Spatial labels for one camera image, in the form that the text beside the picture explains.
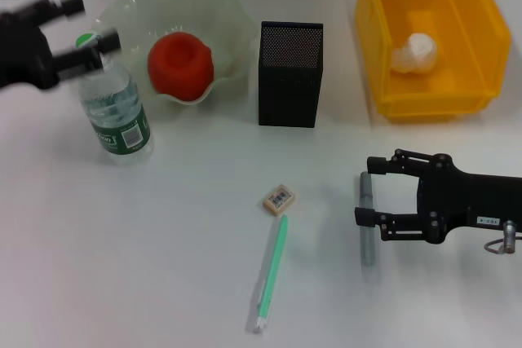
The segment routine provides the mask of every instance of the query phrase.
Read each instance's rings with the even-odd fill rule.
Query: eraser
[[[264,199],[263,207],[277,216],[282,214],[294,202],[294,199],[294,193],[289,191],[284,185],[280,185]]]

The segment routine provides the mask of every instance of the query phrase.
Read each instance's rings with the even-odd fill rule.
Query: red object
[[[159,39],[148,53],[147,68],[158,93],[182,101],[198,99],[214,80],[210,48],[188,33]]]

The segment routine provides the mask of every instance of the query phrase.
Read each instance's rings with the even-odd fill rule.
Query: yellow plastic bin
[[[500,93],[511,37],[494,0],[357,0],[356,28],[378,112],[393,118],[477,112]],[[391,70],[412,33],[439,49],[427,74]]]

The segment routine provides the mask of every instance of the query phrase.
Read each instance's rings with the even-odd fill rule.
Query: green bottle label
[[[92,127],[95,129],[103,148],[112,154],[131,154],[140,150],[150,139],[150,128],[143,106],[138,116],[124,126],[104,128],[92,124]]]

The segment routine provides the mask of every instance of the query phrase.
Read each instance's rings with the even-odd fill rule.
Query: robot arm
[[[468,174],[451,156],[396,150],[391,160],[368,158],[370,174],[418,177],[417,213],[387,214],[356,208],[356,223],[380,227],[382,240],[444,242],[457,227],[504,231],[505,253],[515,252],[516,232],[522,232],[522,178]]]
[[[0,88],[25,82],[48,90],[64,79],[101,69],[100,54],[120,49],[117,33],[100,39],[96,46],[53,56],[40,30],[55,18],[82,11],[82,0],[64,0],[60,5],[40,0],[0,14]]]

